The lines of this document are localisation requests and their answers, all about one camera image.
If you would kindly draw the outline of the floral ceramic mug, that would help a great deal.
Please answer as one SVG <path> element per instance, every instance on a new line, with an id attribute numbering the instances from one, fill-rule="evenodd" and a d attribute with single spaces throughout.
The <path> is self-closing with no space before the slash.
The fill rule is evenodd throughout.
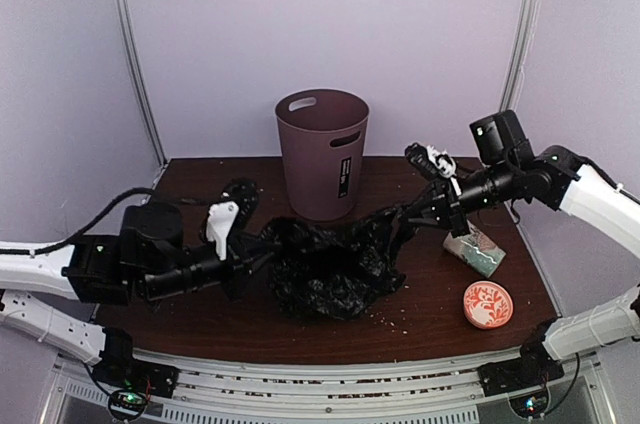
<path id="1" fill-rule="evenodd" d="M 443 248 L 485 278 L 490 278 L 506 257 L 501 249 L 477 226 L 468 223 L 469 233 L 453 237 L 449 233 Z"/>

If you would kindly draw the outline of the black plastic trash bag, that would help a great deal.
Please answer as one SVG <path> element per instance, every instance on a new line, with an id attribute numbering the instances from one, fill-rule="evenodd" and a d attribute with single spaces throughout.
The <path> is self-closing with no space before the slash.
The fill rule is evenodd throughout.
<path id="1" fill-rule="evenodd" d="M 397 259 L 416 234 L 415 226 L 402 222 L 406 210 L 396 204 L 336 226 L 293 217 L 270 220 L 260 237 L 277 247 L 268 284 L 281 312 L 352 321 L 397 292 L 406 280 Z"/>

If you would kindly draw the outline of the mauve plastic trash bin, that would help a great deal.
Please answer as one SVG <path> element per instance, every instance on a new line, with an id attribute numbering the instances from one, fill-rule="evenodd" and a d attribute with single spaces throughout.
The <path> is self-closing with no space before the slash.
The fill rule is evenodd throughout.
<path id="1" fill-rule="evenodd" d="M 369 118 L 360 97 L 311 89 L 275 107 L 287 195 L 313 221 L 334 221 L 355 206 Z"/>

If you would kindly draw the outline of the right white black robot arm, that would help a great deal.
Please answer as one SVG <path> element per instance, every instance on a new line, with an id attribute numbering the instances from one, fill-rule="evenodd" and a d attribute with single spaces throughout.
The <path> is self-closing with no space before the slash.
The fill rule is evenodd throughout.
<path id="1" fill-rule="evenodd" d="M 402 212 L 402 228 L 440 228 L 459 237 L 468 234 L 472 213 L 505 202 L 538 201 L 638 255 L 639 200 L 593 160 L 560 145 L 534 153 L 512 110 L 479 119 L 470 131 L 483 167 L 464 178 L 446 152 L 419 143 L 406 147 L 406 160 L 428 184 Z M 516 379 L 530 386 L 552 377 L 568 357 L 638 337 L 639 289 L 632 287 L 580 314 L 540 324 L 518 358 L 484 365 L 480 372 L 492 384 Z"/>

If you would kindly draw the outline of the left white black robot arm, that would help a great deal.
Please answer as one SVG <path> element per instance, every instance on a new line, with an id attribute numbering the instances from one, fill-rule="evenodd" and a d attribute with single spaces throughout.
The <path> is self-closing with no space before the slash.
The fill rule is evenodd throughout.
<path id="1" fill-rule="evenodd" d="M 3 243 L 1 318 L 133 388 L 144 368 L 126 332 L 76 323 L 31 294 L 127 306 L 133 297 L 155 303 L 219 285 L 235 297 L 277 252 L 245 231 L 251 215 L 234 200 L 211 205 L 196 247 L 183 244 L 180 210 L 162 202 L 127 207 L 116 235 L 81 231 L 41 248 Z"/>

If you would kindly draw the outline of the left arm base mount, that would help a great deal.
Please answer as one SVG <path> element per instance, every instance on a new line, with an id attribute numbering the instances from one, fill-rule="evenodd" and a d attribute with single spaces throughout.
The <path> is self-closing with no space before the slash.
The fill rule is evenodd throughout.
<path id="1" fill-rule="evenodd" d="M 178 383 L 174 366 L 126 358 L 106 359 L 84 365 L 91 381 L 107 397 L 106 408 L 113 419 L 130 423 L 143 416 L 153 397 L 171 398 Z"/>

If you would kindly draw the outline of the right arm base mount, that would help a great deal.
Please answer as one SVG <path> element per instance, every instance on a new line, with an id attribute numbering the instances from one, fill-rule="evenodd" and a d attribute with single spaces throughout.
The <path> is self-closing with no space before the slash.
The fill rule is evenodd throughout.
<path id="1" fill-rule="evenodd" d="M 552 409 L 548 385 L 565 375 L 561 364 L 536 364 L 524 358 L 484 364 L 477 372 L 486 397 L 506 396 L 511 411 L 528 421 L 548 414 Z"/>

